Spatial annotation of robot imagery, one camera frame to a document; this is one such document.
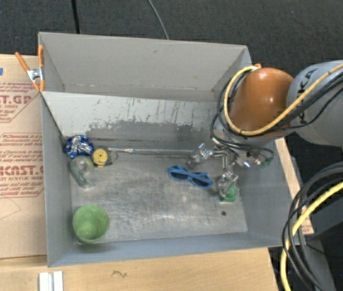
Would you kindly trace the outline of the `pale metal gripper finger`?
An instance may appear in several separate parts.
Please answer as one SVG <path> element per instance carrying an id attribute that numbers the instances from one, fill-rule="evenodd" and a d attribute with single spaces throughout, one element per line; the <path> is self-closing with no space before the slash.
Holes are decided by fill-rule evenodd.
<path id="1" fill-rule="evenodd" d="M 186 165 L 188 167 L 196 167 L 212 157 L 213 151 L 208 149 L 205 143 L 201 143 L 189 154 Z"/>
<path id="2" fill-rule="evenodd" d="M 236 181 L 238 176 L 222 175 L 217 178 L 217 190 L 221 200 L 235 200 L 238 195 Z"/>

